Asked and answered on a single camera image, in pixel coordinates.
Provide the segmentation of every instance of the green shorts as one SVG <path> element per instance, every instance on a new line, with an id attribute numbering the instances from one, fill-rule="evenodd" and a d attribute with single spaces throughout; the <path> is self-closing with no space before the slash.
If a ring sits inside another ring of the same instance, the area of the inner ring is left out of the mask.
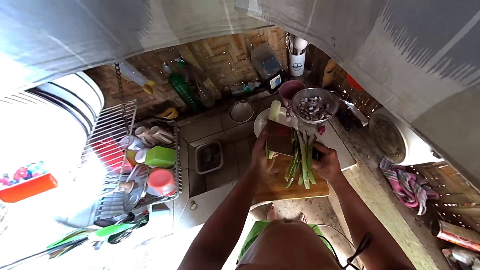
<path id="1" fill-rule="evenodd" d="M 243 243 L 243 246 L 241 247 L 240 254 L 238 261 L 243 257 L 243 254 L 247 251 L 247 249 L 254 243 L 255 239 L 260 235 L 260 233 L 265 229 L 265 227 L 270 223 L 270 221 L 266 220 L 261 220 L 261 221 L 256 221 L 255 224 L 253 224 L 252 229 L 248 233 L 247 239 L 245 239 L 245 242 Z M 308 224 L 310 228 L 313 228 L 313 231 L 316 232 L 318 235 L 323 236 L 322 231 L 317 227 L 314 228 L 315 224 Z M 323 239 L 323 242 L 325 245 L 330 249 L 330 251 L 333 252 L 332 247 L 329 245 L 329 243 Z"/>

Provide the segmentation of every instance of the hand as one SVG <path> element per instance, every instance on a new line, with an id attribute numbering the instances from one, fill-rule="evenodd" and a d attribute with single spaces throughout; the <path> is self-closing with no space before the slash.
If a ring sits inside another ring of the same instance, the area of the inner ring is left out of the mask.
<path id="1" fill-rule="evenodd" d="M 313 147 L 320 151 L 323 156 L 319 161 L 312 159 L 312 169 L 317 170 L 318 174 L 328 181 L 341 176 L 342 170 L 340 169 L 336 150 L 328 148 L 319 142 L 315 142 Z"/>
<path id="2" fill-rule="evenodd" d="M 273 167 L 275 157 L 278 155 L 275 153 L 274 158 L 269 160 L 265 153 L 265 144 L 267 141 L 267 128 L 265 127 L 252 149 L 252 161 L 250 162 L 249 169 L 256 172 L 267 175 Z"/>

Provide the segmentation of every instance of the wooden cutting board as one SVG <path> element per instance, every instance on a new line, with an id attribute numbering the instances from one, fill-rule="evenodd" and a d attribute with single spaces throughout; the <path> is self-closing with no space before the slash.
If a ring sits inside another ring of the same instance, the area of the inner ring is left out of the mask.
<path id="1" fill-rule="evenodd" d="M 291 158 L 292 157 L 285 155 L 279 155 L 276 157 L 273 168 L 278 169 L 279 171 L 275 174 L 269 175 L 259 183 L 254 198 L 256 203 L 286 199 L 325 197 L 330 195 L 326 180 L 320 177 L 316 171 L 313 171 L 313 176 L 315 177 L 317 184 L 312 184 L 310 189 L 305 189 L 304 185 L 298 185 L 299 173 L 295 176 L 292 185 L 290 185 L 289 188 L 285 188 L 287 185 L 285 174 L 287 173 Z"/>

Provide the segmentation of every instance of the bare foot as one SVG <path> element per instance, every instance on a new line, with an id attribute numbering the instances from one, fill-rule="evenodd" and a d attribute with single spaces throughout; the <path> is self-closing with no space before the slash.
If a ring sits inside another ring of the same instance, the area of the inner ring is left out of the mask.
<path id="1" fill-rule="evenodd" d="M 279 220 L 280 218 L 278 217 L 278 212 L 276 210 L 276 207 L 273 203 L 271 203 L 268 208 L 267 208 L 267 220 L 268 221 L 275 221 Z"/>
<path id="2" fill-rule="evenodd" d="M 305 216 L 303 213 L 300 213 L 300 215 L 296 218 L 296 220 L 301 221 L 305 224 L 308 224 L 307 216 Z"/>

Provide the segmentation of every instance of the white ladle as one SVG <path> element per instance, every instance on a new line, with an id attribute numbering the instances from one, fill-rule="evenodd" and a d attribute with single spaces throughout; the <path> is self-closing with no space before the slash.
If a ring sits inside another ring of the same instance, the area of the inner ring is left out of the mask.
<path id="1" fill-rule="evenodd" d="M 301 54 L 301 52 L 303 51 L 303 49 L 305 49 L 308 45 L 308 42 L 301 38 L 301 37 L 295 37 L 295 48 L 297 49 L 297 51 Z"/>

